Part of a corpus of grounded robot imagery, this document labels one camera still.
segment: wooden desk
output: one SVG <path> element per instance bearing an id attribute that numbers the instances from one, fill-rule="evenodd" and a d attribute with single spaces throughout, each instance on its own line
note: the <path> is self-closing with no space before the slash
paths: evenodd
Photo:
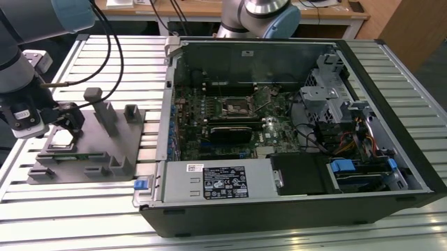
<path id="1" fill-rule="evenodd" d="M 105 9 L 107 0 L 96 0 L 97 6 L 103 9 L 111 20 L 127 21 L 157 21 L 152 6 L 136 5 L 132 9 Z M 177 0 L 181 11 L 187 16 L 188 21 L 192 22 L 220 22 L 221 3 L 203 2 L 200 0 Z M 343 0 L 340 8 L 319 8 L 301 11 L 303 25 L 340 25 L 348 26 L 343 38 L 353 39 L 363 21 L 369 18 L 367 13 L 356 13 L 348 7 L 348 0 Z M 155 3 L 156 10 L 161 16 L 164 23 L 169 21 L 179 21 L 177 15 L 172 8 L 169 0 L 157 0 Z M 159 25 L 160 34 L 168 35 L 168 31 Z"/>
<path id="2" fill-rule="evenodd" d="M 446 0 L 360 0 L 371 13 L 359 39 L 383 39 L 415 72 L 447 37 Z"/>

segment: aluminum extrusion table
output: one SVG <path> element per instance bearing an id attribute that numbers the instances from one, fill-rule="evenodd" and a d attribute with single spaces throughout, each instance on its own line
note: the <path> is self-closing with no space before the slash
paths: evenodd
<path id="1" fill-rule="evenodd" d="M 164 87 L 165 37 L 121 36 L 124 82 L 113 107 L 145 109 L 137 175 L 155 170 L 155 150 Z M 387 46 L 348 41 L 349 47 L 404 126 L 447 181 L 447 115 Z M 88 83 L 57 88 L 56 100 L 83 104 L 87 87 L 109 91 L 117 78 L 117 48 L 109 65 Z M 104 36 L 76 41 L 55 82 L 88 76 L 107 53 Z M 355 91 L 361 98 L 361 91 Z M 133 181 L 31 186 L 28 170 L 45 139 L 19 140 L 0 169 L 0 250 L 446 250 L 447 198 L 357 226 L 321 227 L 231 235 L 161 238 L 132 206 Z"/>

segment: blue tab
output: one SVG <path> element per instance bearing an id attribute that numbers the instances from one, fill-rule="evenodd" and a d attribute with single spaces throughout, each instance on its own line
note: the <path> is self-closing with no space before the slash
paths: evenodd
<path id="1" fill-rule="evenodd" d="M 388 158 L 388 165 L 391 166 L 392 170 L 397 169 L 397 163 L 393 158 Z"/>
<path id="2" fill-rule="evenodd" d="M 133 183 L 135 190 L 148 190 L 148 181 L 147 180 L 136 180 Z"/>
<path id="3" fill-rule="evenodd" d="M 349 159 L 336 159 L 331 162 L 332 172 L 349 172 L 355 171 L 355 166 L 352 160 Z"/>

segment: motherboard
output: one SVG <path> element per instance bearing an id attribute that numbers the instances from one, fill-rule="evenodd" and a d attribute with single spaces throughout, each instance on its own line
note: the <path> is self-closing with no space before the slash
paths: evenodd
<path id="1" fill-rule="evenodd" d="M 220 83 L 209 90 L 176 89 L 180 160 L 265 158 L 297 152 L 288 115 L 295 92 L 281 92 L 279 85 L 252 84 L 229 94 Z"/>

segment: power supply label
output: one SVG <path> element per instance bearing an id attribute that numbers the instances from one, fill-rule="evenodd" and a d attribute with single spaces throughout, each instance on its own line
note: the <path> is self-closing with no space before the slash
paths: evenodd
<path id="1" fill-rule="evenodd" d="M 245 167 L 205 167 L 203 197 L 207 200 L 248 198 Z"/>

